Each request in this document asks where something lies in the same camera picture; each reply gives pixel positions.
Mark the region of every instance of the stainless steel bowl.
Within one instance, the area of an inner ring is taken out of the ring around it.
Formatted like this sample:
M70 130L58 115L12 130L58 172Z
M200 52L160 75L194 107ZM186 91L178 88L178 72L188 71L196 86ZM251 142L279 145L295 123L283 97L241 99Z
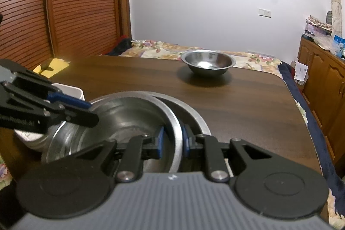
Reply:
M228 54L203 49L186 51L182 54L181 60L192 72L204 77L222 75L236 64L236 60Z
M70 123L59 127L44 148L42 162L51 162L108 138L128 142L135 135L150 135L165 126L163 157L144 162L144 171L176 172L182 157L182 130L171 109L162 101L139 92L120 92L92 102L100 121L94 128Z
M178 120L180 120L184 124L188 124L192 130L192 132L197 134L205 134L211 135L211 131L208 128L205 120L201 117L201 115L191 106L186 104L185 102L174 98L172 96L168 96L161 93L156 92L148 92L148 91L130 91L131 93L144 93L149 94L162 102L164 102L176 115ZM99 99L107 99L112 97L114 94L109 94L100 97Z

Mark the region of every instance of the louvered door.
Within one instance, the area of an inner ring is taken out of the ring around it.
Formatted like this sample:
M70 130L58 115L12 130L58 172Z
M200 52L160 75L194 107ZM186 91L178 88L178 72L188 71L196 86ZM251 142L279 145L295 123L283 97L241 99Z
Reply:
M0 0L0 58L34 68L53 57L44 0Z
M117 0L47 0L52 40L71 60L111 49L119 34Z
M0 0L0 13L0 58L28 68L103 54L130 37L128 0Z

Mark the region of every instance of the cabinet door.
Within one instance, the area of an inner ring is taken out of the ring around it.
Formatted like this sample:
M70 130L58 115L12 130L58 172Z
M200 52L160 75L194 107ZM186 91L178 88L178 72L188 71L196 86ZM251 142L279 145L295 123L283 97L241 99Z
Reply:
M345 99L342 99L341 106L336 115L333 115L331 126L325 134L328 150L333 163L335 164L345 154Z
M313 108L324 133L328 122L332 121L333 113L339 108L345 86L345 70L329 58L326 62L325 78L318 85L318 100Z
M304 65L309 66L310 63L310 57L312 55L312 52L303 41L301 41L301 48L298 54L298 61Z
M303 88L303 94L311 110L315 109L316 103L319 100L318 92L323 85L324 73L327 69L325 59L326 56L322 52L314 49L309 60L309 78Z

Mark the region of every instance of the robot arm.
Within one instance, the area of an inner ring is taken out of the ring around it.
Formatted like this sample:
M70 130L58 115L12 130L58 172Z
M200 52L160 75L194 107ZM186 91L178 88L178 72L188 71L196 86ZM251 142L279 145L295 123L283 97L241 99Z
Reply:
M94 127L98 116L87 110L90 106L63 94L44 76L0 59L0 127L46 133L65 120Z

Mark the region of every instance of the wooden cabinet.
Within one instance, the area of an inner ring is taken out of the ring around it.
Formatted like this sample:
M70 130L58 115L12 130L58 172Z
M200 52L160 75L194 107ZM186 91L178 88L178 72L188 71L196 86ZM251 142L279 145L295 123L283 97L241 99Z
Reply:
M309 107L315 116L336 165L345 163L345 63L315 43L301 39L298 61L308 65L309 78L303 88ZM338 166L345 174L345 165Z

